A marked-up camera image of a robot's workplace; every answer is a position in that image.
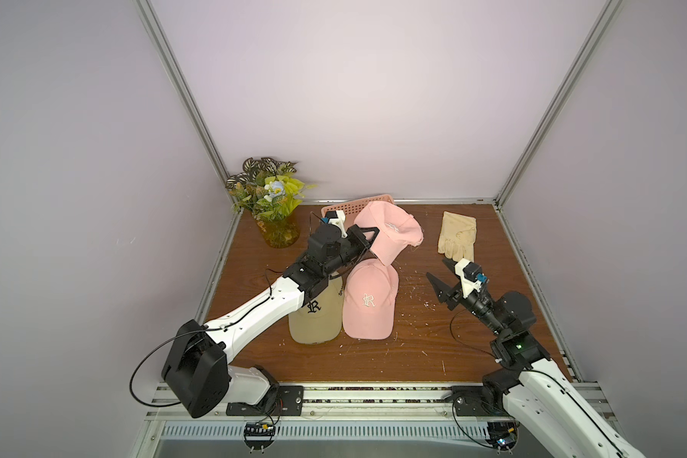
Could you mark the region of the beige baseball cap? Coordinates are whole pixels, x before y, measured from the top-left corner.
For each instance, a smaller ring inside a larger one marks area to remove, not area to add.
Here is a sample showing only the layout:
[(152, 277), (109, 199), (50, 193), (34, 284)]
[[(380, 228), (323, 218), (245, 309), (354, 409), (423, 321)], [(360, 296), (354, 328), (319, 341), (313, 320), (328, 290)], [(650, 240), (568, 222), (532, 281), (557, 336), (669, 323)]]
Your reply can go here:
[(344, 281), (337, 278), (313, 301), (288, 316), (292, 339), (302, 345), (318, 345), (335, 339), (342, 329)]

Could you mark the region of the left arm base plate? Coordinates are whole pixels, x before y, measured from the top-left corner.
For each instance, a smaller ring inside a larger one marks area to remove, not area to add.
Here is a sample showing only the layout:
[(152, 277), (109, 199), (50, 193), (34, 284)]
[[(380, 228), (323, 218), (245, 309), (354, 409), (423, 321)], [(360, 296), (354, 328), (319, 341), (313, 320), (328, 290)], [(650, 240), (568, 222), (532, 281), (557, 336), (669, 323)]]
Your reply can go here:
[(303, 412), (303, 385), (273, 385), (258, 404), (230, 403), (227, 416), (301, 416)]

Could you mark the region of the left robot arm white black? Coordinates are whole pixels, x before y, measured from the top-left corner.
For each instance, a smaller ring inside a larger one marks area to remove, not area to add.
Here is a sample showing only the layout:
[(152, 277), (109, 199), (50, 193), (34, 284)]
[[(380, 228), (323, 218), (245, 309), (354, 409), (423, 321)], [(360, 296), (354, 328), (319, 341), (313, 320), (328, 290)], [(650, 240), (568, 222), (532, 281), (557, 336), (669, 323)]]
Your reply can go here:
[(274, 377), (260, 366), (238, 368), (232, 362), (270, 326), (313, 303), (332, 275), (360, 261), (378, 235), (376, 227), (355, 224), (343, 231), (323, 223), (309, 236), (305, 252), (263, 293), (206, 324), (183, 324), (161, 377), (188, 414), (200, 418), (222, 403), (273, 410), (279, 390)]

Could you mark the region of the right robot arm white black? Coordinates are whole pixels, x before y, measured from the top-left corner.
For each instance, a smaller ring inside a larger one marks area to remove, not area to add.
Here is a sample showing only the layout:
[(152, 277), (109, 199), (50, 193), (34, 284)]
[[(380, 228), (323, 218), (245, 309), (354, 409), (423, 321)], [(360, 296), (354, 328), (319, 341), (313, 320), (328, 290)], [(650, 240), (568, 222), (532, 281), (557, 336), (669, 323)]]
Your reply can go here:
[(448, 285), (427, 273), (439, 303), (463, 306), (494, 335), (490, 352), (500, 368), (482, 378), (485, 401), (525, 427), (553, 457), (641, 457), (574, 388), (531, 332), (529, 298), (509, 291), (495, 299), (482, 266), (444, 259), (458, 278)]

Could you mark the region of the pink baseball cap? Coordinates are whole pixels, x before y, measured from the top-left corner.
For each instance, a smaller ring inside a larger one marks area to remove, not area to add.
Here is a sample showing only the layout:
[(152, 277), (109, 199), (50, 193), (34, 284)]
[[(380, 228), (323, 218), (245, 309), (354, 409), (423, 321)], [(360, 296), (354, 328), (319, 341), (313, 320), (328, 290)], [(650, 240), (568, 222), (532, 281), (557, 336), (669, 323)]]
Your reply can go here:
[(343, 291), (343, 330), (353, 339), (385, 340), (393, 330), (399, 276), (378, 259), (358, 263)]

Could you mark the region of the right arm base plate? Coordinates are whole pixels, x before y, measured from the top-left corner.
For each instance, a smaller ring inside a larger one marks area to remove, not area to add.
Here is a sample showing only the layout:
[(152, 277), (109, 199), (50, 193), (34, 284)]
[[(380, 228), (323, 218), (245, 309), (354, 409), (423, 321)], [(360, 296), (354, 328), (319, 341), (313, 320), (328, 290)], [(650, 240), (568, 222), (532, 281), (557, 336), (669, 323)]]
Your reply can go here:
[(515, 413), (537, 413), (539, 408), (527, 400), (518, 401), (514, 396), (513, 406), (507, 406), (505, 397), (513, 389), (500, 389), (491, 385), (455, 385), (450, 388), (450, 395), (443, 401), (454, 409), (455, 416), (513, 418)]

